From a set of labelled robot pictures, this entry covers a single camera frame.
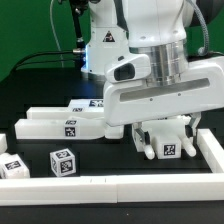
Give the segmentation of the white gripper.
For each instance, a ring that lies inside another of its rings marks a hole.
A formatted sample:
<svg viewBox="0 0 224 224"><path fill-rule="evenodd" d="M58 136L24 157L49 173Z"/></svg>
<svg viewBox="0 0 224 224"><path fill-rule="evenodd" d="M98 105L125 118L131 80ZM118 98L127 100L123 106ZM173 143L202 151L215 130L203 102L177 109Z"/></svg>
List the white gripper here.
<svg viewBox="0 0 224 224"><path fill-rule="evenodd" d="M111 126L134 123L138 151L146 145L141 122L191 113L187 136L194 137L200 112L224 107L224 56L193 61L175 83L158 86L149 57L129 53L107 65L105 77L105 120Z"/></svg>

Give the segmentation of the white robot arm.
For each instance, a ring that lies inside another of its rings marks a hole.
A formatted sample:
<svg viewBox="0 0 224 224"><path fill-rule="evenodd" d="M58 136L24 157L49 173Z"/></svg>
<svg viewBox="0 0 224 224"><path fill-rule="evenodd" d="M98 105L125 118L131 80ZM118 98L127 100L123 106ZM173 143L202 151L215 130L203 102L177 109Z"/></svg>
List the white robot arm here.
<svg viewBox="0 0 224 224"><path fill-rule="evenodd" d="M151 145L142 124L224 107L224 58L189 62L185 11L193 0L113 0L129 50L104 67L104 118L130 124L138 146Z"/></svg>

